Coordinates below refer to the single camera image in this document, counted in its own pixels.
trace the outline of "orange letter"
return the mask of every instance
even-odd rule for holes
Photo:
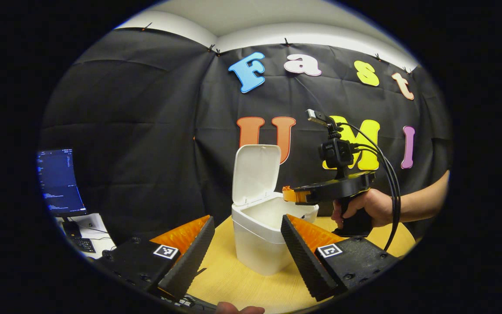
[[[289,156],[291,129],[295,125],[295,119],[291,117],[275,117],[272,119],[272,124],[276,126],[276,145],[282,151],[280,163],[283,164]]]
[[[414,95],[408,90],[408,81],[400,75],[400,73],[394,73],[391,75],[394,80],[398,83],[398,87],[400,88],[400,91],[402,92],[402,95],[406,97],[407,99],[410,99],[411,101],[414,100]]]
[[[259,143],[259,129],[265,123],[263,118],[243,117],[239,118],[236,123],[241,129],[239,132],[239,147]]]

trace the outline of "ceiling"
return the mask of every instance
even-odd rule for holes
[[[398,42],[351,9],[326,0],[168,0],[147,10],[187,18],[218,37],[267,24],[326,24],[366,34],[408,54]]]

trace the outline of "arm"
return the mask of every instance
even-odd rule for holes
[[[447,170],[435,183],[401,197],[400,222],[416,221],[434,217],[441,209],[448,190]],[[334,201],[331,219],[342,228],[340,204]],[[344,219],[354,216],[356,211],[364,208],[373,218],[373,226],[381,227],[392,223],[392,199],[376,189],[369,189],[364,194],[350,201]]]

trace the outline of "hand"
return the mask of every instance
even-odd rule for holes
[[[332,205],[334,209],[330,218],[336,221],[339,229],[342,229],[343,219],[340,202],[338,200],[333,201]],[[373,218],[371,220],[373,227],[382,227],[392,223],[392,199],[379,190],[369,189],[362,195],[352,199],[343,218],[354,216],[357,210],[361,208],[364,208],[369,216]]]
[[[219,302],[214,314],[263,314],[265,309],[257,306],[247,306],[241,311],[228,302]]]

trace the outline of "black cable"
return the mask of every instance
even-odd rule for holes
[[[356,146],[357,147],[369,147],[371,149],[371,147],[368,145],[356,144]],[[396,233],[396,229],[398,228],[398,223],[400,222],[400,211],[402,209],[402,199],[400,198],[400,186],[398,184],[398,178],[396,176],[396,172],[394,171],[394,168],[392,167],[392,165],[390,164],[388,159],[386,159],[386,157],[385,157],[385,163],[387,163],[390,167],[390,175],[392,175],[393,181],[396,182],[395,189],[397,190],[396,194],[398,195],[397,207],[396,207],[398,210],[397,211],[393,210],[393,228],[391,230],[391,235],[392,235],[392,237],[394,237],[394,234]]]
[[[373,155],[378,156],[379,154],[374,151],[373,149],[366,149],[366,148],[359,148],[357,151],[369,151],[370,153],[373,153]]]
[[[392,240],[394,238],[394,234],[396,234],[396,230],[398,228],[398,222],[400,221],[400,206],[402,205],[402,203],[400,201],[400,187],[398,186],[398,178],[396,177],[396,173],[394,172],[394,169],[393,169],[392,165],[390,164],[390,162],[388,161],[387,157],[385,157],[385,155],[383,154],[381,149],[367,135],[365,135],[365,133],[361,132],[361,130],[359,130],[357,127],[355,127],[349,123],[337,123],[337,125],[338,126],[347,125],[349,127],[354,128],[357,132],[359,132],[361,135],[363,135],[365,137],[365,139],[367,139],[375,147],[375,149],[377,149],[379,155],[383,159],[383,167],[385,168],[385,171],[387,172],[387,177],[389,179],[389,185],[390,185],[390,191],[392,194],[391,199],[393,202],[393,209],[392,209],[393,222],[392,222],[392,229],[390,231],[389,240],[387,241],[387,244],[385,245],[385,248],[384,248],[384,250],[386,251],[389,248],[390,243],[392,242]]]
[[[108,231],[102,231],[102,230],[98,230],[98,229],[94,229],[94,228],[89,228],[89,227],[81,226],[78,222],[76,222],[76,221],[74,221],[74,222],[77,224],[77,226],[82,227],[82,228],[85,228],[85,229],[96,230],[96,231],[103,232],[103,233],[105,233],[105,234],[107,234],[107,233],[108,233]]]
[[[86,237],[85,239],[90,239],[90,240],[104,240],[104,239],[111,239],[111,237],[107,236],[107,237],[101,237],[99,239],[93,239],[91,237]]]

